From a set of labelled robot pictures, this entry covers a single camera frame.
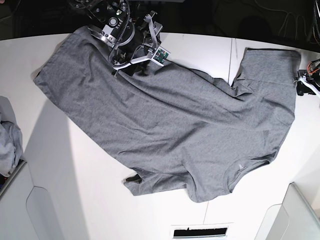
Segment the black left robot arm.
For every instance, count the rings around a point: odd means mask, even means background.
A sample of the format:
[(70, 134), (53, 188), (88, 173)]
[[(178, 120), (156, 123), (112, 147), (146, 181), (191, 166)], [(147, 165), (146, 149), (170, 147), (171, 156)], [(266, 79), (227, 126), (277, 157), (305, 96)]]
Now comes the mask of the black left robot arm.
[[(317, 45), (320, 45), (320, 1), (313, 1), (312, 34)], [(304, 94), (320, 97), (320, 59), (310, 61), (306, 69), (297, 72), (296, 92), (298, 96)]]

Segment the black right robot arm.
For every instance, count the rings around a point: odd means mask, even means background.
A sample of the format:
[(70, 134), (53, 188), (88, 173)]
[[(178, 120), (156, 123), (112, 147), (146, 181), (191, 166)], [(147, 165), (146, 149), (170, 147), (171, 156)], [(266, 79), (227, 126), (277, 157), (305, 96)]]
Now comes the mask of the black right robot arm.
[(169, 52), (161, 46), (163, 25), (154, 21), (156, 11), (136, 0), (71, 0), (79, 13), (97, 20), (91, 35), (110, 47), (107, 61), (114, 74), (122, 70), (132, 76), (149, 62), (163, 67)]

